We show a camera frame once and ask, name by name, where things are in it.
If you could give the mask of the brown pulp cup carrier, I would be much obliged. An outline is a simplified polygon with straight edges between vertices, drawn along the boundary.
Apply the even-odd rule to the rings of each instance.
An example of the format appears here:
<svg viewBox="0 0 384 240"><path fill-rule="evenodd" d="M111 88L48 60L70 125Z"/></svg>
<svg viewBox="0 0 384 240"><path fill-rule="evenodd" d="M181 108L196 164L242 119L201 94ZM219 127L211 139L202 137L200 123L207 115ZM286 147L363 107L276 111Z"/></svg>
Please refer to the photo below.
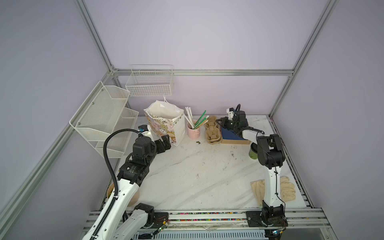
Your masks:
<svg viewBox="0 0 384 240"><path fill-rule="evenodd" d="M208 120L207 120L207 122L204 124L204 127L205 127L205 135L206 135L206 128L208 128L208 127L216 127L216 128L218 128L218 129L220 129L220 126L216 123L216 119L217 119L217 117L216 116L209 116L208 117Z"/></svg>

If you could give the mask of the cartoon animal paper gift bag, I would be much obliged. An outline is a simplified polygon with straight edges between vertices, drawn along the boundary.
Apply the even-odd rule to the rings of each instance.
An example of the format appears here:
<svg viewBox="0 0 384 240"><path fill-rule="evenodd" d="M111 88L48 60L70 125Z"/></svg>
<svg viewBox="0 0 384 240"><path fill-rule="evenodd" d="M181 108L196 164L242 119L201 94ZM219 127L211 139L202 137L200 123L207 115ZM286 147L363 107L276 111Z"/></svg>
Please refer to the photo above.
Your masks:
<svg viewBox="0 0 384 240"><path fill-rule="evenodd" d="M168 135L171 144L177 147L186 133L185 111L163 97L144 109L144 113L155 135L159 138Z"/></svg>

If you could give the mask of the green paper coffee cup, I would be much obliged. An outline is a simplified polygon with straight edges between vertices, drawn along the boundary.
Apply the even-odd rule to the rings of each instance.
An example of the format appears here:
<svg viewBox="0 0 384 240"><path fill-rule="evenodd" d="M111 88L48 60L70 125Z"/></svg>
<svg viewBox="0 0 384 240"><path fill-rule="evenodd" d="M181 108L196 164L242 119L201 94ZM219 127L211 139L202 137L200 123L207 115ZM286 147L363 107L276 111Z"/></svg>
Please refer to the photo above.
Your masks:
<svg viewBox="0 0 384 240"><path fill-rule="evenodd" d="M258 159L258 145L255 143L252 143L250 145L250 150L249 150L249 157L253 160Z"/></svg>

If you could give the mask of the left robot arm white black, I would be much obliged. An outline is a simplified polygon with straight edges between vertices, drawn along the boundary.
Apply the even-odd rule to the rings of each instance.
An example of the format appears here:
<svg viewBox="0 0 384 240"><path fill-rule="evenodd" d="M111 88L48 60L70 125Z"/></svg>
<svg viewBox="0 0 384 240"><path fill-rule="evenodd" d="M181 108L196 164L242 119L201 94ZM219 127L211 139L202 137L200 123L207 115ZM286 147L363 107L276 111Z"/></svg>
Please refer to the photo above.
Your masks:
<svg viewBox="0 0 384 240"><path fill-rule="evenodd" d="M133 152L121 166L114 180L114 190L94 225L83 237L84 240L130 240L142 227L154 222L154 207L138 204L130 216L126 208L150 171L156 155L170 150L169 135L153 141L139 134Z"/></svg>

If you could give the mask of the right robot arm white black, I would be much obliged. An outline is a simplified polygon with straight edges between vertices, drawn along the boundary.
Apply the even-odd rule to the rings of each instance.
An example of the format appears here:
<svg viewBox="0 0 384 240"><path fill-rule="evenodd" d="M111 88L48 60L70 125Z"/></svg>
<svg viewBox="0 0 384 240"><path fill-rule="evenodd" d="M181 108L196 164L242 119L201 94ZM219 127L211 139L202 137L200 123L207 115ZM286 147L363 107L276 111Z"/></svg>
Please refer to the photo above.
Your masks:
<svg viewBox="0 0 384 240"><path fill-rule="evenodd" d="M257 147L258 161L265 170L265 195L262 200L261 225L272 227L285 221L286 204L281 197L281 168L286 156L281 138L277 134L266 135L264 131L249 125L246 113L240 107L227 109L228 116L216 120L220 127L231 131Z"/></svg>

